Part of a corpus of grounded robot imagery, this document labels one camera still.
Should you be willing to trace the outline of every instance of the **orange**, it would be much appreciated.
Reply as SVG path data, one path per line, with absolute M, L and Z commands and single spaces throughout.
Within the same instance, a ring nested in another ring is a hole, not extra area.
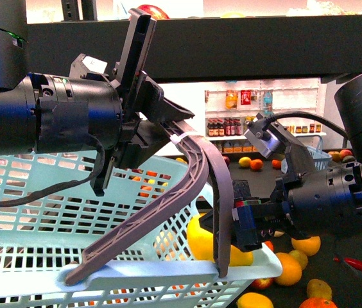
M 254 171 L 261 170 L 264 166 L 264 163 L 261 159 L 253 159 L 251 160 L 251 169 Z
M 249 292 L 238 298 L 238 308 L 273 308 L 271 300 L 265 295 Z
M 303 301 L 299 308 L 338 308 L 334 302 L 324 298 L 311 297 Z
M 152 186 L 141 186 L 141 189 L 144 190 L 144 191 L 150 191 L 153 189 Z M 140 192 L 140 196 L 141 197 L 148 197 L 150 194 L 146 193 L 146 192 Z
M 271 241 L 266 241 L 264 242 L 266 246 L 268 246 L 268 248 L 273 252 L 273 244 Z
M 280 286 L 293 286 L 301 279 L 301 265 L 288 253 L 278 252 L 275 255 L 282 264 L 282 274 L 275 277 L 274 281 Z
M 154 171 L 147 171 L 147 175 L 149 176 L 157 176 L 157 173 Z
M 273 159 L 272 160 L 272 168 L 281 170 L 282 162 L 280 160 Z
M 200 215 L 191 218 L 187 225 L 187 242 L 196 260 L 212 261 L 212 233 L 201 228 Z M 253 263 L 252 252 L 242 252 L 231 246 L 230 266 L 249 266 Z
M 342 161 L 342 157 L 341 157 L 341 153 L 338 151 L 329 151 L 328 154 L 330 156 L 332 156 L 332 160 L 335 162 L 341 162 Z
M 292 255 L 301 265 L 302 270 L 304 270 L 308 265 L 308 257 L 304 252 L 301 252 L 300 250 L 292 250 L 289 252 L 290 255 Z
M 249 168 L 251 166 L 251 159 L 249 157 L 241 157 L 238 164 L 242 168 Z
M 291 242 L 294 249 L 304 252 L 308 257 L 315 255 L 321 247 L 319 236 L 313 236 L 309 239 L 291 239 Z

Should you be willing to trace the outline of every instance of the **yellow fruit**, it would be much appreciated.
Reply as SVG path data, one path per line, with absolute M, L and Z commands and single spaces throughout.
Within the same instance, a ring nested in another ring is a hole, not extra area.
M 214 262 L 212 256 L 212 233 L 200 226 L 200 215 L 195 215 L 187 226 L 187 242 L 196 260 Z M 252 252 L 241 252 L 231 246 L 230 266 L 249 266 L 253 263 Z
M 291 239 L 291 242 L 294 249 L 304 252 L 308 257 L 315 255 L 321 247 L 319 236 L 313 236 L 309 239 Z
M 273 234 L 274 237 L 281 237 L 284 235 L 284 232 L 281 231 L 275 231 L 275 233 Z
M 238 308 L 273 308 L 271 300 L 265 295 L 249 292 L 238 298 Z
M 311 279 L 307 285 L 307 296 L 324 298 L 332 300 L 332 289 L 325 281 L 320 279 Z
M 307 267 L 308 257 L 304 252 L 301 252 L 300 250 L 292 250 L 291 252 L 289 252 L 289 254 L 298 261 L 299 265 L 301 265 L 302 270 Z
M 251 159 L 249 157 L 241 157 L 238 164 L 242 168 L 249 168 L 251 166 Z
M 282 274 L 274 278 L 280 286 L 293 286 L 302 277 L 301 265 L 288 253 L 278 252 L 275 254 L 282 264 Z
M 184 159 L 182 159 L 181 157 L 177 157 L 176 159 L 175 159 L 177 162 L 183 162 L 183 163 L 185 163 L 185 164 L 188 164 Z
M 330 151 L 328 154 L 332 156 L 332 160 L 335 162 L 340 162 L 342 160 L 341 153 L 338 151 Z

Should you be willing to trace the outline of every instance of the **bottle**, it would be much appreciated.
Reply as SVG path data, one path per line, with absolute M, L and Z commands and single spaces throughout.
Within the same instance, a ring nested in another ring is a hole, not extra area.
M 224 120 L 224 131 L 226 136 L 231 136 L 231 126 L 228 119 Z
M 218 134 L 220 135 L 220 137 L 225 136 L 224 125 L 221 119 L 218 119 Z
M 214 119 L 212 122 L 213 125 L 213 129 L 214 129 L 214 137 L 218 137 L 220 135 L 220 131 L 218 130 L 218 123 L 217 123 L 217 119 Z
M 235 123 L 233 119 L 230 119 L 230 127 L 231 127 L 231 136 L 235 136 Z
M 235 127 L 236 134 L 238 136 L 243 134 L 243 127 L 241 126 L 241 120 L 236 119 L 236 127 Z
M 272 91 L 266 91 L 264 93 L 264 104 L 263 104 L 264 115 L 271 116 L 272 112 Z
M 212 119 L 208 120 L 208 136 L 209 137 L 214 136 L 214 125 L 212 124 Z

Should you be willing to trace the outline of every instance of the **black beam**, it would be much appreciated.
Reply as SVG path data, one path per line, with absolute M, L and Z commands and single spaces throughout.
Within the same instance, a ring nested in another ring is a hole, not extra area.
M 31 70 L 69 72 L 80 53 L 121 57 L 128 21 L 29 25 Z M 362 73 L 362 15 L 158 21 L 146 72 L 158 82 Z

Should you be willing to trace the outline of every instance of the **lemon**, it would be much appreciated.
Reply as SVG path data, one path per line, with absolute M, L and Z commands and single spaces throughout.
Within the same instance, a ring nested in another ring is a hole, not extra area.
M 187 225 L 187 242 L 196 260 L 212 261 L 212 233 L 201 228 L 200 215 L 191 218 Z M 230 266 L 249 266 L 253 263 L 252 252 L 242 252 L 231 246 Z
M 238 298 L 238 308 L 273 308 L 271 300 L 265 295 L 249 292 Z
M 301 252 L 300 250 L 292 250 L 291 252 L 289 252 L 289 254 L 292 255 L 299 262 L 302 270 L 307 267 L 308 257 L 304 252 Z
M 307 296 L 324 298 L 332 300 L 332 289 L 325 281 L 320 279 L 311 279 L 307 285 Z
M 242 168 L 249 168 L 251 166 L 251 159 L 249 157 L 241 157 L 238 161 L 238 164 Z

